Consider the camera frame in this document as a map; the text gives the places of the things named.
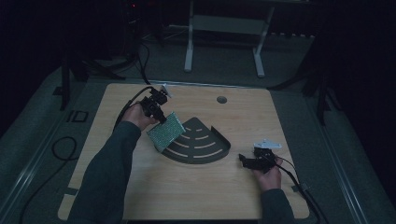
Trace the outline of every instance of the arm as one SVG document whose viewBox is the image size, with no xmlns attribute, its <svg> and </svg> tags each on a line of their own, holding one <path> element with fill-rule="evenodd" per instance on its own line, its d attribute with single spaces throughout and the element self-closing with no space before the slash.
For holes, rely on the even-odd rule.
<svg viewBox="0 0 396 224">
<path fill-rule="evenodd" d="M 262 223 L 264 224 L 290 224 L 295 223 L 294 215 L 288 199 L 281 187 L 281 173 L 275 166 L 266 174 L 253 170 L 253 174 L 262 190 Z"/>
<path fill-rule="evenodd" d="M 70 211 L 68 223 L 120 223 L 137 140 L 156 120 L 140 105 L 130 107 L 92 159 Z"/>
</svg>

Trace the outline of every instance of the tabletop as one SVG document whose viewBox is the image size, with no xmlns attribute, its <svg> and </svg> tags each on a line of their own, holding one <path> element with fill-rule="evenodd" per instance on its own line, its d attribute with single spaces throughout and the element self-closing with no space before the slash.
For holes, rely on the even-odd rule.
<svg viewBox="0 0 396 224">
<path fill-rule="evenodd" d="M 93 156 L 111 135 L 126 102 L 146 85 L 110 84 L 92 123 L 76 169 L 69 183 L 79 189 Z M 260 190 L 253 174 L 242 167 L 238 155 L 253 158 L 253 144 L 268 139 L 281 144 L 274 153 L 293 163 L 271 94 L 264 89 L 168 85 L 173 97 L 161 106 L 165 116 L 174 112 L 181 122 L 198 118 L 208 129 L 216 128 L 230 143 L 229 154 L 206 164 L 173 161 L 157 151 L 146 133 L 134 150 L 133 167 L 125 195 L 124 219 L 257 219 L 261 217 Z M 219 103 L 218 97 L 226 99 Z M 282 166 L 295 175 L 291 165 Z M 305 200 L 282 175 L 293 214 L 305 218 Z M 64 195 L 58 211 L 67 219 L 74 195 Z"/>
</svg>

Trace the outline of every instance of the black cable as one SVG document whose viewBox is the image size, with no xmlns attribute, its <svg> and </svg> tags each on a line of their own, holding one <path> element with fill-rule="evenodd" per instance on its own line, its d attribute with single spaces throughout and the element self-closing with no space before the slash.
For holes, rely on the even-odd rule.
<svg viewBox="0 0 396 224">
<path fill-rule="evenodd" d="M 73 149 L 72 149 L 72 152 L 69 154 L 69 156 L 68 156 L 67 158 L 62 158 L 62 157 L 60 157 L 60 156 L 56 153 L 56 151 L 55 151 L 55 146 L 56 146 L 60 141 L 62 141 L 62 140 L 64 140 L 64 139 L 70 139 L 70 140 L 73 141 Z M 52 149 L 51 149 L 51 150 L 52 150 L 53 156 L 54 156 L 55 158 L 57 158 L 58 160 L 64 161 L 64 163 L 63 163 L 52 175 L 50 175 L 49 178 L 47 178 L 47 180 L 44 181 L 44 183 L 41 184 L 40 187 L 38 187 L 38 189 L 36 189 L 35 192 L 29 197 L 29 199 L 27 200 L 26 204 L 23 206 L 23 208 L 22 208 L 22 210 L 21 210 L 20 220 L 19 220 L 19 223 L 20 223 L 20 224 L 23 223 L 23 216 L 24 216 L 24 214 L 25 214 L 25 212 L 26 212 L 26 209 L 27 209 L 27 207 L 29 206 L 30 202 L 33 200 L 33 198 L 37 195 L 37 193 L 38 193 L 40 190 L 42 190 L 42 189 L 44 188 L 44 186 L 46 186 L 46 185 L 50 182 L 50 180 L 51 180 L 53 177 L 55 177 L 55 176 L 66 166 L 66 164 L 67 164 L 69 161 L 78 160 L 78 157 L 73 158 L 73 155 L 75 154 L 76 149 L 77 149 L 77 141 L 76 141 L 76 139 L 74 139 L 73 137 L 70 137 L 70 136 L 62 137 L 62 138 L 58 139 L 57 141 L 55 141 L 55 142 L 52 144 Z"/>
<path fill-rule="evenodd" d="M 278 157 L 278 158 L 280 158 L 280 159 L 283 160 L 283 161 L 286 161 L 288 164 L 291 165 L 291 167 L 293 167 L 294 171 L 296 171 L 295 166 L 294 166 L 291 162 L 289 162 L 288 160 L 283 159 L 283 158 L 281 158 L 281 157 Z M 299 176 L 298 176 L 298 174 L 297 174 L 297 171 L 296 171 L 296 175 L 297 175 L 297 180 L 298 180 L 298 182 L 300 183 L 300 178 L 299 178 Z M 321 210 L 320 206 L 318 205 L 317 201 L 315 201 L 315 199 L 314 199 L 314 197 L 312 196 L 312 194 L 308 191 L 308 189 L 306 189 L 305 192 L 306 192 L 306 194 L 309 196 L 310 200 L 311 200 L 312 203 L 315 205 L 315 207 L 319 210 L 319 212 L 321 213 L 321 215 L 322 215 L 323 219 L 326 221 L 326 223 L 329 223 L 328 219 L 326 218 L 326 215 L 324 215 L 324 212 Z"/>
<path fill-rule="evenodd" d="M 132 103 L 134 102 L 134 100 L 135 100 L 140 94 L 142 94 L 143 91 L 146 91 L 146 90 L 148 90 L 148 89 L 153 90 L 154 88 L 151 87 L 151 86 L 145 87 L 143 90 L 141 90 L 140 92 L 138 92 L 138 93 L 134 96 L 134 98 L 132 98 L 131 100 L 128 101 L 128 103 L 126 103 L 126 105 L 122 108 L 121 112 L 119 113 L 119 116 L 117 117 L 116 123 L 114 124 L 113 131 L 114 131 L 114 129 L 116 129 L 117 125 L 120 123 L 120 121 L 121 121 L 123 115 L 125 114 L 125 111 L 126 111 L 129 107 L 132 106 Z"/>
<path fill-rule="evenodd" d="M 343 108 L 340 107 L 340 105 L 337 103 L 337 101 L 332 97 L 332 95 L 328 91 L 326 91 L 326 95 L 329 97 L 330 101 L 338 111 L 343 111 Z"/>
<path fill-rule="evenodd" d="M 139 53 L 137 53 L 137 60 L 139 61 L 140 69 L 139 69 L 138 67 L 136 67 L 136 68 L 137 68 L 137 70 L 140 72 L 140 75 L 142 75 L 142 78 L 143 78 L 143 80 L 146 82 L 146 84 L 151 85 L 151 84 L 149 83 L 149 80 L 148 80 L 147 77 L 146 77 L 146 66 L 147 66 L 148 61 L 149 61 L 149 47 L 147 47 L 147 46 L 146 46 L 145 44 L 143 44 L 143 43 L 141 43 L 141 45 L 142 45 L 143 47 L 146 48 L 146 50 L 147 50 L 147 52 L 148 52 L 148 56 L 146 57 L 146 61 L 144 62 L 144 64 L 142 64 L 142 60 L 141 60 L 141 58 L 140 58 L 140 55 L 139 55 Z"/>
<path fill-rule="evenodd" d="M 326 218 L 326 216 L 324 215 L 324 212 L 321 210 L 320 206 L 318 205 L 317 201 L 315 201 L 314 197 L 312 196 L 312 194 L 306 189 L 305 190 L 306 194 L 309 196 L 309 198 L 311 199 L 312 203 L 317 207 L 317 209 L 319 210 L 319 212 L 322 214 L 323 219 L 325 220 L 326 223 L 329 223 L 329 220 Z"/>
<path fill-rule="evenodd" d="M 283 159 L 283 158 L 281 158 L 281 157 L 278 157 L 278 156 L 276 156 L 276 157 L 277 157 L 277 158 L 280 158 L 280 159 L 283 160 L 283 161 L 286 161 L 287 163 L 289 163 L 289 164 L 293 167 L 293 169 L 295 170 L 295 167 L 294 167 L 293 164 L 291 164 L 291 162 L 289 162 L 289 161 L 287 161 L 287 160 L 285 160 L 285 159 Z M 300 185 L 299 181 L 296 180 L 296 178 L 294 177 L 294 175 L 293 175 L 290 171 L 288 171 L 288 170 L 286 170 L 285 168 L 283 168 L 281 165 L 278 165 L 276 162 L 271 161 L 271 160 L 270 160 L 269 158 L 267 158 L 266 156 L 264 156 L 264 158 L 267 159 L 269 162 L 271 162 L 273 165 L 279 167 L 279 169 L 281 169 L 282 171 L 284 171 L 284 172 L 291 178 L 291 180 L 293 181 L 294 185 L 297 187 L 298 191 L 301 193 L 301 195 L 302 195 L 303 198 L 305 199 L 306 203 L 308 204 L 308 207 L 309 207 L 309 208 L 312 210 L 312 212 L 315 214 L 315 217 L 317 218 L 317 223 L 318 223 L 318 224 L 320 223 L 320 215 L 319 215 L 319 213 L 318 213 L 318 210 L 319 210 L 320 213 L 323 215 L 323 218 L 326 220 L 326 223 L 329 223 L 328 220 L 327 220 L 327 218 L 324 216 L 323 211 L 319 208 L 318 204 L 316 203 L 316 201 L 315 201 L 314 203 L 311 201 L 311 199 L 313 199 L 312 195 L 309 194 L 309 195 L 310 195 L 310 198 L 308 198 L 308 197 L 306 196 L 305 190 L 303 190 L 303 189 L 301 188 L 301 185 Z"/>
<path fill-rule="evenodd" d="M 125 56 L 125 61 L 124 62 L 111 64 L 109 66 L 105 66 L 105 68 L 114 71 L 114 70 L 124 68 L 127 65 L 134 63 L 134 60 L 135 60 L 135 58 L 132 58 L 130 56 Z"/>
</svg>

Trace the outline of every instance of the wire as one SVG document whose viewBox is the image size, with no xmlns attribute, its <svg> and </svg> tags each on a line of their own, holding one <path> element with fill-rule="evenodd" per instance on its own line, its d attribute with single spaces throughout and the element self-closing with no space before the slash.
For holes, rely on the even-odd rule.
<svg viewBox="0 0 396 224">
<path fill-rule="evenodd" d="M 62 158 L 61 156 L 59 156 L 59 155 L 56 153 L 56 150 L 55 150 L 55 146 L 56 146 L 60 141 L 62 141 L 62 140 L 64 140 L 64 139 L 70 139 L 70 140 L 72 140 L 72 142 L 73 142 L 73 149 L 72 149 L 72 152 L 69 154 L 69 156 L 68 156 L 67 158 Z M 66 164 L 67 164 L 68 162 L 78 160 L 78 157 L 73 158 L 73 155 L 75 154 L 76 149 L 77 149 L 77 141 L 76 141 L 76 139 L 74 139 L 73 137 L 70 137 L 70 136 L 62 137 L 62 138 L 58 139 L 57 141 L 55 141 L 55 142 L 52 144 L 52 149 L 51 149 L 51 150 L 52 150 L 52 155 L 53 155 L 56 159 L 61 160 L 61 161 L 64 161 L 64 163 L 63 163 L 52 175 L 50 175 L 49 178 L 47 178 L 47 180 L 44 181 L 44 183 L 42 183 L 42 184 L 40 185 L 40 187 L 38 187 L 38 189 L 36 189 L 35 192 L 29 197 L 29 199 L 27 200 L 26 204 L 23 206 L 23 208 L 22 208 L 22 210 L 21 210 L 20 220 L 19 220 L 19 223 L 20 223 L 20 224 L 23 223 L 23 217 L 24 217 L 24 214 L 25 214 L 25 212 L 26 212 L 26 209 L 27 209 L 27 207 L 29 206 L 30 202 L 33 200 L 33 198 L 37 195 L 37 193 L 38 193 L 40 190 L 42 190 L 42 189 L 51 181 L 51 179 L 52 179 L 53 177 L 55 177 L 55 176 L 66 166 Z"/>
<path fill-rule="evenodd" d="M 326 223 L 329 223 L 329 221 L 328 221 L 328 219 L 326 218 L 324 212 L 321 210 L 320 206 L 319 206 L 318 203 L 315 201 L 315 199 L 314 199 L 314 197 L 311 195 L 311 193 L 310 193 L 307 189 L 302 189 L 302 188 L 301 188 L 301 185 L 300 185 L 300 183 L 299 183 L 300 180 L 297 181 L 296 178 L 294 177 L 294 175 L 293 175 L 290 171 L 286 170 L 286 169 L 283 168 L 282 166 L 280 166 L 280 165 L 276 164 L 275 162 L 271 161 L 269 158 L 267 158 L 267 157 L 265 157 L 265 156 L 264 156 L 264 158 L 267 159 L 268 161 L 272 162 L 272 163 L 273 163 L 274 165 L 276 165 L 277 167 L 279 167 L 279 169 L 281 169 L 282 171 L 284 171 L 284 172 L 291 178 L 291 180 L 293 181 L 294 185 L 297 187 L 297 189 L 299 190 L 299 192 L 301 193 L 301 195 L 303 196 L 303 198 L 306 200 L 306 203 L 308 204 L 308 206 L 309 206 L 309 207 L 311 208 L 311 210 L 314 212 L 315 217 L 317 218 L 317 223 L 320 223 L 320 215 L 319 215 L 319 213 L 318 213 L 318 210 L 319 210 L 319 212 L 321 213 L 321 215 L 322 215 L 323 219 L 325 220 L 325 222 L 326 222 Z M 283 161 L 287 162 L 288 164 L 290 164 L 291 167 L 292 167 L 292 168 L 294 169 L 294 171 L 296 172 L 296 175 L 297 175 L 296 168 L 295 168 L 295 166 L 294 166 L 290 161 L 287 161 L 286 159 L 283 159 L 283 158 L 281 158 L 281 157 L 277 157 L 277 158 L 280 158 L 281 160 L 283 160 Z"/>
<path fill-rule="evenodd" d="M 146 48 L 146 50 L 148 51 L 148 56 L 146 57 L 146 61 L 144 62 L 144 64 L 142 64 L 142 60 L 140 58 L 139 53 L 137 53 L 137 60 L 139 61 L 139 65 L 140 65 L 140 69 L 138 67 L 137 70 L 140 72 L 140 74 L 142 75 L 143 80 L 146 82 L 146 84 L 151 85 L 151 83 L 149 83 L 147 77 L 146 77 L 146 66 L 148 64 L 149 61 L 149 47 L 147 47 L 145 44 L 141 43 L 141 45 L 143 47 Z"/>
<path fill-rule="evenodd" d="M 125 111 L 126 111 L 129 107 L 132 106 L 132 103 L 134 102 L 134 100 L 135 100 L 140 94 L 142 94 L 144 91 L 146 91 L 146 90 L 148 90 L 148 89 L 153 90 L 154 88 L 153 88 L 153 87 L 150 87 L 150 86 L 149 86 L 149 87 L 145 87 L 143 90 L 141 90 L 140 92 L 138 92 L 138 93 L 134 96 L 134 98 L 132 98 L 131 100 L 128 101 L 128 103 L 126 103 L 126 105 L 122 108 L 121 112 L 119 113 L 119 116 L 117 117 L 116 123 L 115 123 L 114 128 L 113 128 L 113 132 L 114 132 L 114 129 L 116 129 L 117 125 L 120 123 L 120 121 L 121 121 L 123 115 L 125 114 Z"/>
<path fill-rule="evenodd" d="M 119 73 L 122 73 L 122 72 L 132 68 L 133 66 L 135 66 L 135 64 L 136 64 L 135 58 L 131 58 L 131 57 L 125 56 L 125 61 L 123 61 L 123 62 L 116 63 L 116 64 L 111 64 L 109 66 L 104 66 L 104 65 L 101 65 L 101 66 L 103 66 L 104 68 L 110 70 L 111 72 L 113 72 L 115 74 L 119 74 Z M 101 77 L 102 74 L 103 74 L 103 72 L 99 72 L 99 73 L 98 72 L 96 72 L 96 73 L 92 72 L 91 76 L 96 76 L 97 78 L 99 78 L 99 77 Z"/>
<path fill-rule="evenodd" d="M 179 31 L 179 32 L 169 32 L 171 35 L 164 37 L 163 40 L 170 39 L 170 38 L 172 38 L 174 36 L 177 36 L 177 35 L 182 35 L 183 33 L 187 33 L 187 31 L 188 31 L 188 29 L 185 29 L 185 30 L 182 30 L 182 31 Z M 151 36 L 151 34 L 145 35 L 145 36 L 142 37 L 142 39 L 145 40 L 145 41 L 148 41 L 148 42 L 157 41 L 157 40 L 149 39 L 150 36 Z"/>
</svg>

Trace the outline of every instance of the sleeve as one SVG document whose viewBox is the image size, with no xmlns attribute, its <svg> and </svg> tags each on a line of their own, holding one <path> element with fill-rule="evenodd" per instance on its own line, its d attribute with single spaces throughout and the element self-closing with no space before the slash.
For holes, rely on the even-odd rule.
<svg viewBox="0 0 396 224">
<path fill-rule="evenodd" d="M 264 224 L 290 224 L 295 223 L 285 192 L 282 189 L 270 189 L 261 195 L 262 223 Z"/>
<path fill-rule="evenodd" d="M 132 154 L 140 135 L 131 122 L 118 124 L 88 165 L 67 223 L 120 223 Z"/>
</svg>

